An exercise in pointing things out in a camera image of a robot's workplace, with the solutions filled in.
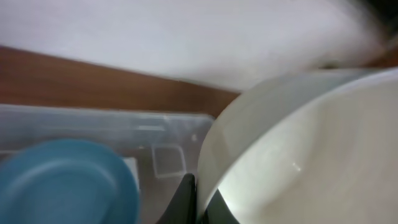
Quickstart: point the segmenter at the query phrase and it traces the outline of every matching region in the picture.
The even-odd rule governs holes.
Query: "wooden edge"
[[[205,113],[239,93],[0,47],[0,103]]]

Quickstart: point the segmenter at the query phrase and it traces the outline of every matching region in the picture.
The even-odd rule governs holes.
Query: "clear plastic container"
[[[155,223],[182,176],[197,174],[201,144],[213,120],[202,114],[0,105],[0,159],[51,139],[105,144],[137,160],[141,222]]]

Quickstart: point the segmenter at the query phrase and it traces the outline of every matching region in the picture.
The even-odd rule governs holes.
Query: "plastic bin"
[[[197,174],[213,123],[202,114],[143,113],[0,105],[0,159],[42,141],[86,139],[137,160],[142,223],[155,223],[183,175]]]

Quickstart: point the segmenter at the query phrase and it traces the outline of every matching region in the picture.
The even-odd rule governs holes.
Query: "white wall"
[[[380,54],[357,9],[343,0],[0,0],[0,44],[242,90]]]

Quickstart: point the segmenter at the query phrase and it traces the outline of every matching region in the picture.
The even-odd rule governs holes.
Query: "blue plate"
[[[2,224],[134,224],[138,214],[129,168],[103,145],[49,141],[0,167]]]

